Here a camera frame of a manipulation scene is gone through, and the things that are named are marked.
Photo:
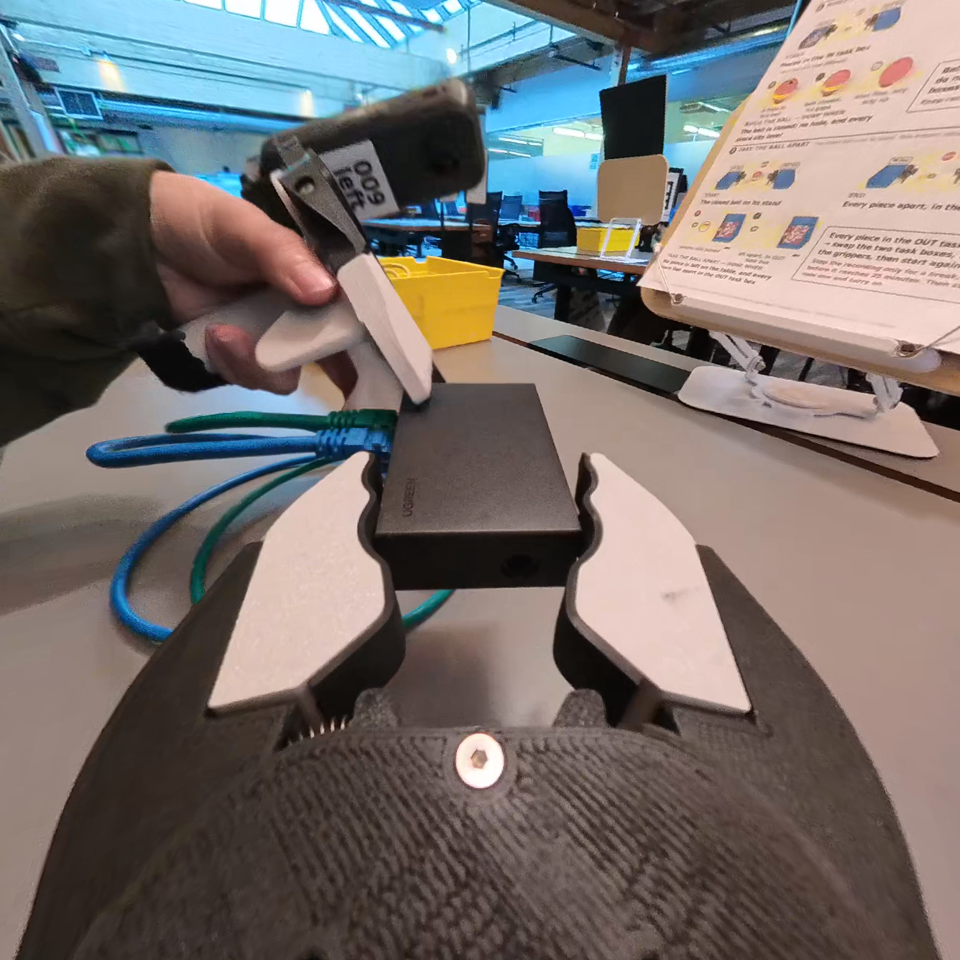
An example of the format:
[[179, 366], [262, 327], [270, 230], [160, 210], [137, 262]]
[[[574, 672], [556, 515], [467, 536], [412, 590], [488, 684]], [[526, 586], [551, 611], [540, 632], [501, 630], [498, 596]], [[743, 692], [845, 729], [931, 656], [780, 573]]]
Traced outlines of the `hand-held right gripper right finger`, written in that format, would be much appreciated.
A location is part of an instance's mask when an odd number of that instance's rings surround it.
[[575, 500], [583, 548], [566, 581], [554, 660], [606, 714], [654, 705], [750, 714], [698, 545], [664, 503], [610, 458], [585, 453]]

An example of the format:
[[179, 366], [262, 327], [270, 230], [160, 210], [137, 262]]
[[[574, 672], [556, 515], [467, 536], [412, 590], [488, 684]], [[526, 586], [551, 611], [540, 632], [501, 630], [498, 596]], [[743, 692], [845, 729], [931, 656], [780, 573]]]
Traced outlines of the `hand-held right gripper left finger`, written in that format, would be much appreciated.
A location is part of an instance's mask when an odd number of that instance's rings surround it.
[[374, 549], [378, 459], [358, 452], [318, 480], [265, 535], [207, 706], [231, 714], [299, 704], [351, 714], [400, 668], [405, 636]]

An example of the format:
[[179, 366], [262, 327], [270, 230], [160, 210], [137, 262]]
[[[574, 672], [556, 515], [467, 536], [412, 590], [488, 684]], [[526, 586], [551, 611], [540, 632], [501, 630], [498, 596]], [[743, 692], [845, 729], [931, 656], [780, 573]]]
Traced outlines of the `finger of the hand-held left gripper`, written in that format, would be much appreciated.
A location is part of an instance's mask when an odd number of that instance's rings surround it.
[[351, 391], [351, 410], [378, 410], [396, 414], [402, 408], [404, 390], [377, 345], [364, 341], [351, 349], [356, 382]]
[[340, 294], [322, 307], [288, 308], [259, 338], [257, 363], [279, 373], [376, 344], [404, 390], [403, 401], [429, 402], [433, 352], [373, 254], [360, 254], [338, 273]]

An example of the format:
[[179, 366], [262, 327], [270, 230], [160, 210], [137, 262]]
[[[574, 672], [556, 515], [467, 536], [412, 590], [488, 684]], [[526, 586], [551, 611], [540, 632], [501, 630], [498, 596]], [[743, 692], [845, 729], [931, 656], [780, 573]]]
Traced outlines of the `black network switch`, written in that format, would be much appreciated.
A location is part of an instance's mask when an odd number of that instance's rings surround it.
[[583, 545], [532, 383], [440, 383], [393, 434], [374, 548], [399, 591], [555, 588]]

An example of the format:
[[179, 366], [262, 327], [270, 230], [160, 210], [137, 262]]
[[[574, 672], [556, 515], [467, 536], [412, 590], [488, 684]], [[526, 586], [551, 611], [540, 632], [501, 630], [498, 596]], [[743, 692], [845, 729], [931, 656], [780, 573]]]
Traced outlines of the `person's left forearm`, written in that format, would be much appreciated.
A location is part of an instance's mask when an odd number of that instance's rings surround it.
[[96, 404], [173, 326], [151, 234], [154, 159], [1, 171], [1, 444]]

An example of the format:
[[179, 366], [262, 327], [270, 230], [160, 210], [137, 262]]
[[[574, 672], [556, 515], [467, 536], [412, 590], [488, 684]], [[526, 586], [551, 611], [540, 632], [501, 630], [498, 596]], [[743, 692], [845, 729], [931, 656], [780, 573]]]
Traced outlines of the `person's left hand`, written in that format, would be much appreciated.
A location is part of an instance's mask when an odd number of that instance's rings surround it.
[[[302, 237], [242, 198], [169, 171], [150, 179], [150, 231], [156, 270], [177, 325], [201, 318], [269, 287], [300, 306], [326, 306], [339, 287]], [[258, 365], [253, 336], [210, 325], [207, 358], [228, 383], [281, 396], [297, 390], [298, 369], [271, 372]], [[321, 362], [346, 396], [356, 371], [346, 356]]]

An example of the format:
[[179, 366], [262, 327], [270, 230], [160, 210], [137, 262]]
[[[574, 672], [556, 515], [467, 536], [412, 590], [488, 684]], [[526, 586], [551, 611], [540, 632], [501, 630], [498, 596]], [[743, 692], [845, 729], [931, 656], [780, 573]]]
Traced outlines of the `large yellow plastic bin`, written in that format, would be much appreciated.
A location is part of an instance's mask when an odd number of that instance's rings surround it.
[[379, 257], [430, 348], [492, 339], [504, 270], [443, 257]]

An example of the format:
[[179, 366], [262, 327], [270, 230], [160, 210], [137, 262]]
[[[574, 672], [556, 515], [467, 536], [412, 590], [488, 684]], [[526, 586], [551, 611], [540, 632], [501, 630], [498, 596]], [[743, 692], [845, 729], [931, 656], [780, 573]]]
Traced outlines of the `black office chair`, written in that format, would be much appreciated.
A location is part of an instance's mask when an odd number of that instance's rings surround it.
[[563, 190], [538, 191], [539, 249], [574, 247], [577, 224], [569, 206], [569, 193]]

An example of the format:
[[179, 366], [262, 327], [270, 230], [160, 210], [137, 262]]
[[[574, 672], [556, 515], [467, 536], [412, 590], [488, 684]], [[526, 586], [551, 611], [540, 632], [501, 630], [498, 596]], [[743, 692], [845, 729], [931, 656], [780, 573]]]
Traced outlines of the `small yellow plastic bin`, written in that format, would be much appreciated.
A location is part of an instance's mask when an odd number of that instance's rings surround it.
[[579, 224], [576, 238], [580, 255], [628, 258], [642, 240], [642, 225], [635, 222]]

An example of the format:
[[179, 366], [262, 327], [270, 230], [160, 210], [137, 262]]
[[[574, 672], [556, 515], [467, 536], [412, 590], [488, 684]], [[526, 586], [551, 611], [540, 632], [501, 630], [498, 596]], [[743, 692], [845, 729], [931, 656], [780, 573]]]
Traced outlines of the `black monitor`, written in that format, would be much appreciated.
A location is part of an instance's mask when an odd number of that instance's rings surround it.
[[665, 74], [599, 92], [605, 161], [662, 155], [666, 133]]

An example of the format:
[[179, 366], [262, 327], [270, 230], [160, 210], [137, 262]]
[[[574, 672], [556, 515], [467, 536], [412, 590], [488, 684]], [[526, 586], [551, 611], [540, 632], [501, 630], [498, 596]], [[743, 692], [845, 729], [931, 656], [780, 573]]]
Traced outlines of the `beige board on clear stand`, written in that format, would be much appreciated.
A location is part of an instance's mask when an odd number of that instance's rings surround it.
[[602, 256], [613, 254], [609, 244], [620, 225], [631, 229], [631, 246], [623, 250], [624, 257], [631, 255], [641, 236], [653, 240], [664, 213], [668, 171], [662, 154], [606, 159], [599, 165], [596, 214], [605, 225]]

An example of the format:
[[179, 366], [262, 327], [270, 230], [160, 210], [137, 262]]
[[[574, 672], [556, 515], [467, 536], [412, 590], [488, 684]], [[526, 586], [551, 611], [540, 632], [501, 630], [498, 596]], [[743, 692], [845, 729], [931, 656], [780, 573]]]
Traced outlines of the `white folding stand base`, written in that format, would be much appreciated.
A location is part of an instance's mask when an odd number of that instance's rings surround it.
[[720, 332], [710, 332], [710, 337], [735, 367], [696, 367], [677, 392], [683, 405], [916, 460], [940, 454], [891, 377], [867, 374], [871, 393], [778, 378], [764, 373], [762, 355], [750, 342]]

